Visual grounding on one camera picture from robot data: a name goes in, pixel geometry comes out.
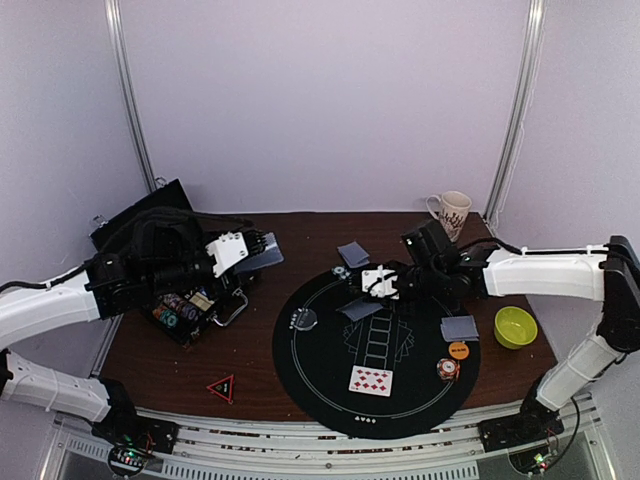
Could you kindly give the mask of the orange big blind button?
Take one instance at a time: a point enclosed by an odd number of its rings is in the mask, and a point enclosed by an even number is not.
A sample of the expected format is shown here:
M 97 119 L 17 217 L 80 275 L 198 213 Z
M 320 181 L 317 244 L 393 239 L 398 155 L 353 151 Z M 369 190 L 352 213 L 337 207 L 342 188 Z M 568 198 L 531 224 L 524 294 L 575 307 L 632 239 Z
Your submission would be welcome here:
M 451 359 L 460 362 L 470 356 L 470 348 L 465 342 L 455 341 L 449 344 L 448 353 Z

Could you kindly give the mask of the four of clubs card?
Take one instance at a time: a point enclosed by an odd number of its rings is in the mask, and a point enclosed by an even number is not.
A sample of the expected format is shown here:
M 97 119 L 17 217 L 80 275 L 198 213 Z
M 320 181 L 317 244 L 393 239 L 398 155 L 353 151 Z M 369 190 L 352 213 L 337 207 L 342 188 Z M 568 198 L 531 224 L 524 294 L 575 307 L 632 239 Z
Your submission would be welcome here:
M 366 299 L 356 299 L 342 307 L 339 307 L 337 312 L 345 315 L 352 322 L 357 322 L 382 310 L 383 308 L 384 306 L 379 302 L 370 302 Z

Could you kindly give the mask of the deck of blue cards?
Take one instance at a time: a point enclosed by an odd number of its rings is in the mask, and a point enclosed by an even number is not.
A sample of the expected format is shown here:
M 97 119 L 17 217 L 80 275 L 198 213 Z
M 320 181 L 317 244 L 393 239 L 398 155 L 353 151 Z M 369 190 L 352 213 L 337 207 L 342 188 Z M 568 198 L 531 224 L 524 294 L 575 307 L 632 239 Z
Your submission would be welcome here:
M 236 274 L 254 272 L 263 268 L 282 263 L 284 255 L 274 235 L 269 233 L 266 237 L 265 250 L 255 256 L 241 261 L 234 267 Z

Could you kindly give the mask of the orange poker chip stack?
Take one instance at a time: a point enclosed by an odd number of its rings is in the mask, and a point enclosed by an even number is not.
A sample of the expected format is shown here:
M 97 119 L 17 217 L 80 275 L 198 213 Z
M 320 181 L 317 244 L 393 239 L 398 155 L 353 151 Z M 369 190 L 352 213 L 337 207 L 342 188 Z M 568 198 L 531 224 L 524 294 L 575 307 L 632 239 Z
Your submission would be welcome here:
M 436 372 L 442 381 L 456 381 L 459 378 L 460 365 L 455 359 L 441 358 L 436 365 Z

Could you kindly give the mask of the ten of diamonds card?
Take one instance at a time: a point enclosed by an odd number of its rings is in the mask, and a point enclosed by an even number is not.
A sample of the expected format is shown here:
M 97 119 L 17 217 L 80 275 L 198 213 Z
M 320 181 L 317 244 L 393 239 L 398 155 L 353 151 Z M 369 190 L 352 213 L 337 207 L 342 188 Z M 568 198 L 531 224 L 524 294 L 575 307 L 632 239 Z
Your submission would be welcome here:
M 391 396 L 393 372 L 354 365 L 349 379 L 349 391 L 388 398 Z

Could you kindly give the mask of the clear acrylic dealer button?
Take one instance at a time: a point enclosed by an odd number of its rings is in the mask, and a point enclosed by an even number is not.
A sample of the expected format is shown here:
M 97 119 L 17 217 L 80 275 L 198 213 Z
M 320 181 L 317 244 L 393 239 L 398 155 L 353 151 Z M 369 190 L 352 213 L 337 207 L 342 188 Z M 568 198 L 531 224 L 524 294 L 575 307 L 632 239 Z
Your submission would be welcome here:
M 317 314 L 309 308 L 299 308 L 292 315 L 292 326 L 298 331 L 310 331 L 317 323 Z

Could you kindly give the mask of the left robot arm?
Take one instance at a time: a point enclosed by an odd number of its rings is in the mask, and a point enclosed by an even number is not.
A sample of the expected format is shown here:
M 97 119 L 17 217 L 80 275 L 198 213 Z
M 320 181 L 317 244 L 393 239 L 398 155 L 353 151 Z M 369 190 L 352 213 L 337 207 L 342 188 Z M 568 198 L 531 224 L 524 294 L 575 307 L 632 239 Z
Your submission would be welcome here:
M 97 253 L 67 273 L 1 287 L 1 398 L 102 423 L 123 444 L 144 433 L 118 385 L 35 364 L 12 351 L 17 342 L 68 325 L 116 317 L 154 299 L 223 277 L 261 247 L 247 222 L 218 234 L 208 214 L 156 207 L 119 226 Z

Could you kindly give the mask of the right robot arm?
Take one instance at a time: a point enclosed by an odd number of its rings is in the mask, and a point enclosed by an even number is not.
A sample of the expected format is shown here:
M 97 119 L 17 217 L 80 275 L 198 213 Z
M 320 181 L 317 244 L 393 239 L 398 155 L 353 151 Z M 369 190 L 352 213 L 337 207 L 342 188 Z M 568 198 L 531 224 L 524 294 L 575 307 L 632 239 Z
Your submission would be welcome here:
M 587 338 L 523 400 L 512 423 L 519 440 L 535 440 L 574 394 L 639 349 L 639 257 L 624 236 L 573 249 L 530 250 L 495 237 L 457 247 L 428 220 L 403 241 L 413 262 L 386 278 L 401 299 L 534 295 L 601 303 L 600 321 Z

